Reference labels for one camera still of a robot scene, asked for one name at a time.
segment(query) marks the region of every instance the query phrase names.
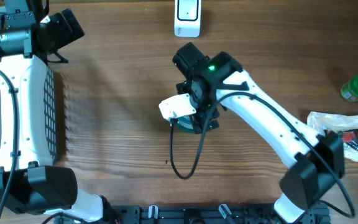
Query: green light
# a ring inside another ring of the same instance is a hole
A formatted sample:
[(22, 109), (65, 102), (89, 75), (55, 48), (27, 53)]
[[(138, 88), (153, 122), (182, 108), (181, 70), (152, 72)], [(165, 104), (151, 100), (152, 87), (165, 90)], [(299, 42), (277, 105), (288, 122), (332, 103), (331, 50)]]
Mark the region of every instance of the green light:
[(208, 69), (211, 70), (211, 71), (215, 71), (215, 65), (209, 66)]

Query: wire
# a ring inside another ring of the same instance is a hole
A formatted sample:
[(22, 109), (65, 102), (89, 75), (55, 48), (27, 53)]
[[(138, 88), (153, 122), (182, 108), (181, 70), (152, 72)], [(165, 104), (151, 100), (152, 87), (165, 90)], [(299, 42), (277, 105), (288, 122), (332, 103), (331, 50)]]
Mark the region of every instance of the wire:
[(77, 218), (72, 215), (67, 215), (67, 214), (64, 214), (63, 212), (58, 212), (58, 213), (55, 213), (55, 214), (49, 216), (45, 221), (42, 222), (42, 224), (47, 224), (51, 219), (53, 219), (57, 216), (66, 217), (66, 218), (70, 218), (72, 220), (79, 221), (80, 223), (89, 224), (87, 221), (83, 220), (82, 218)]
[(267, 103), (265, 100), (259, 98), (257, 95), (251, 94), (251, 93), (237, 91), (237, 92), (232, 92), (232, 93), (226, 94), (226, 95), (222, 96), (219, 100), (217, 100), (210, 107), (210, 109), (208, 111), (208, 114), (205, 117), (205, 123), (204, 123), (204, 126), (203, 126), (203, 131), (201, 133), (200, 144), (198, 146), (198, 151), (197, 151), (195, 162), (193, 164), (193, 168), (191, 169), (191, 172), (186, 177), (183, 177), (178, 173), (178, 171), (176, 170), (175, 165), (173, 163), (173, 153), (172, 153), (172, 151), (173, 151), (173, 149), (172, 149), (173, 126), (176, 124), (177, 120), (171, 122), (172, 127), (171, 127), (171, 135), (170, 135), (170, 159), (171, 159), (171, 165), (172, 165), (173, 171), (176, 173), (176, 175), (179, 178), (181, 178), (181, 179), (189, 179), (194, 174), (194, 171), (196, 169), (198, 160), (200, 159), (201, 150), (203, 148), (204, 138), (205, 138), (205, 134), (206, 134), (206, 130), (207, 130), (208, 121), (212, 118), (212, 113), (217, 108), (218, 104), (220, 104), (223, 100), (225, 100), (226, 98), (229, 98), (231, 96), (248, 96), (251, 100), (257, 100), (260, 103), (262, 103), (263, 105), (265, 105), (267, 108), (269, 108), (271, 111), (273, 111), (295, 133), (295, 135), (304, 144), (306, 144), (306, 146), (308, 146), (308, 148), (316, 155), (316, 157), (321, 161), (321, 163), (323, 163), (323, 165), (327, 168), (328, 172), (332, 175), (332, 177), (334, 178), (335, 182), (338, 184), (339, 188), (341, 189), (341, 192), (342, 192), (342, 194), (343, 194), (343, 196), (344, 196), (344, 198), (345, 198), (345, 200), (347, 202), (347, 205), (349, 206), (349, 210), (351, 211), (351, 214), (343, 212), (342, 210), (338, 209), (334, 205), (332, 205), (332, 204), (330, 204), (328, 202), (325, 202), (323, 200), (319, 200), (318, 202), (323, 203), (323, 204), (331, 207), (333, 210), (337, 211), (341, 215), (344, 215), (345, 217), (348, 217), (348, 218), (354, 218), (355, 217), (356, 212), (354, 210), (352, 200), (351, 200), (349, 194), (347, 193), (347, 191), (345, 189), (345, 186), (343, 185), (343, 183), (341, 182), (339, 177), (335, 174), (335, 172), (332, 170), (332, 168), (329, 166), (329, 164), (325, 161), (325, 159), (323, 159), (321, 157), (321, 155), (314, 149), (314, 147), (310, 144), (310, 142), (308, 142), (305, 139), (305, 137), (291, 124), (291, 122), (289, 122), (276, 108), (274, 108), (272, 105)]
[(9, 87), (9, 92), (12, 96), (12, 105), (13, 105), (13, 155), (12, 155), (12, 167), (11, 173), (9, 174), (9, 178), (6, 183), (4, 194), (2, 195), (2, 199), (0, 202), (0, 219), (2, 215), (2, 211), (4, 210), (4, 206), (6, 203), (7, 196), (9, 195), (9, 191), (11, 189), (13, 177), (16, 171), (17, 164), (17, 153), (19, 151), (19, 105), (17, 103), (16, 91), (14, 85), (8, 76), (0, 70), (0, 76), (5, 80), (6, 84)]

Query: wooden tabletop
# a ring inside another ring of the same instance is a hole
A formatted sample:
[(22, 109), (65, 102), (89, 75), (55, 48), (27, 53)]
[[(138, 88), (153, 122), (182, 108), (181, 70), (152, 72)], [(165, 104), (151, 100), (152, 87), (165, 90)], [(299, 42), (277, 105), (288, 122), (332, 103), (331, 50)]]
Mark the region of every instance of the wooden tabletop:
[[(197, 39), (175, 37), (171, 1), (52, 4), (51, 13), (67, 7), (86, 34), (61, 49), (69, 64), (50, 65), (64, 113), (60, 136), (67, 139), (60, 142), (57, 165), (72, 168), (82, 189), (113, 205), (273, 203), (281, 194), (278, 181), (287, 168), (231, 111), (221, 113), (221, 127), (207, 134), (194, 177), (175, 176), (170, 126), (158, 104), (184, 81), (172, 57), (189, 41), (211, 57), (230, 53), (302, 122), (310, 111), (358, 114), (358, 103), (339, 94), (358, 73), (358, 1), (203, 1)], [(180, 172), (190, 170), (199, 140), (176, 130)], [(357, 218), (332, 211), (332, 221), (358, 223), (358, 163), (346, 159), (342, 181)], [(348, 209), (336, 186), (324, 199)], [(5, 209), (1, 222), (45, 217)]]

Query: clear plastic bag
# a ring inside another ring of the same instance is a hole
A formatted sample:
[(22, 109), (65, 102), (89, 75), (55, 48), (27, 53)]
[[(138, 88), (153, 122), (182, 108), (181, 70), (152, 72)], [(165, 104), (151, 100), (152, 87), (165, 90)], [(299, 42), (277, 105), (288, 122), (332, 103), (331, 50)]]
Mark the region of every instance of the clear plastic bag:
[(358, 116), (311, 112), (308, 116), (308, 126), (322, 135), (328, 131), (341, 134), (345, 157), (358, 162)]

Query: white plastic wrapper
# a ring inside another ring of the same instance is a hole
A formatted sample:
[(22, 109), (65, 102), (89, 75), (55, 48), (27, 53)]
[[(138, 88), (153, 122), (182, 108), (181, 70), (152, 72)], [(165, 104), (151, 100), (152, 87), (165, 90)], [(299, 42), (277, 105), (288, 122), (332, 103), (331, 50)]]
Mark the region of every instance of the white plastic wrapper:
[[(311, 112), (308, 116), (308, 126), (325, 136), (324, 130), (339, 132), (358, 129), (358, 116)], [(344, 155), (345, 158), (358, 162), (358, 151), (348, 144), (344, 144)]]

